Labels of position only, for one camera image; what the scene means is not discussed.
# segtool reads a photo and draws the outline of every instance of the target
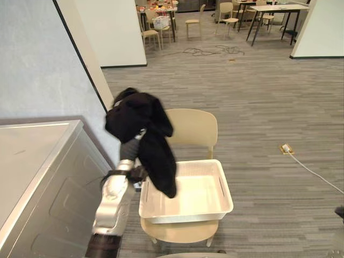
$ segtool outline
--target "white wall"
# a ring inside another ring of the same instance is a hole
[[[344,56],[344,0],[311,1],[291,56]]]
[[[0,124],[80,118],[110,163],[119,141],[53,1],[0,1]]]
[[[146,65],[134,0],[75,0],[101,67]]]
[[[106,109],[110,110],[113,105],[113,95],[100,68],[97,56],[87,38],[85,28],[75,3],[71,0],[58,0],[57,2],[99,95]]]

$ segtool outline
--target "chair seat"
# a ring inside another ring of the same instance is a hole
[[[170,29],[170,26],[166,26],[164,28],[154,28],[154,29],[157,30],[157,31],[167,31],[167,30]]]
[[[221,21],[226,23],[236,23],[239,19],[236,18],[228,18],[228,19],[222,19]]]
[[[142,33],[142,36],[144,37],[149,37],[149,36],[153,36],[153,35],[158,35],[158,31],[155,31],[155,30],[149,30],[149,31],[143,31]]]
[[[153,238],[170,243],[194,243],[212,237],[219,226],[218,220],[152,224],[141,218],[141,227]]]
[[[199,23],[199,20],[186,20],[185,23]]]
[[[263,15],[263,19],[272,20],[272,19],[274,19],[274,18],[275,18],[275,16],[273,16],[273,15]]]

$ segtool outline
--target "chair backrest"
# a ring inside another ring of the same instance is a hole
[[[140,12],[137,12],[138,14],[138,21],[139,21],[139,25],[140,25],[140,30],[141,30],[141,33],[144,31],[144,29],[142,28],[142,24],[141,24],[141,13]]]
[[[220,3],[220,17],[222,13],[230,13],[232,17],[233,3]]]
[[[217,142],[217,120],[209,112],[197,109],[166,110],[174,132],[167,138],[170,144],[192,144],[208,147],[208,158],[212,159]]]
[[[265,0],[257,0],[256,1],[256,5],[267,5],[267,1],[265,1]]]
[[[239,3],[237,0],[232,0],[233,10],[237,11],[239,9]]]
[[[203,14],[203,12],[204,12],[204,8],[205,8],[205,4],[202,4],[202,6],[201,6],[200,9],[199,9],[199,20],[200,20],[200,18],[202,17],[202,14]]]
[[[147,22],[149,24],[153,23],[153,19],[155,18],[156,12],[154,10],[146,10],[146,17],[147,17]]]

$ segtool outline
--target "baseboard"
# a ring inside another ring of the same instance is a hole
[[[291,59],[340,59],[344,58],[344,56],[289,56]]]
[[[101,66],[102,69],[106,69],[106,68],[129,68],[129,67],[145,67],[147,66],[146,64],[131,64],[129,66]]]

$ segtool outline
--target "white cable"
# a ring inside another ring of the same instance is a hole
[[[305,169],[307,169],[309,172],[311,172],[312,174],[320,177],[321,180],[323,180],[324,182],[328,183],[330,186],[336,188],[339,192],[341,192],[342,194],[344,194],[344,192],[342,190],[340,190],[338,187],[336,187],[335,185],[331,184],[328,180],[324,179],[322,176],[318,175],[317,173],[313,172],[312,170],[310,170],[308,167],[306,167],[305,165],[303,165],[300,161],[297,160],[297,158],[295,158],[289,151],[287,151],[288,154],[297,162],[299,163],[301,166],[303,166]]]

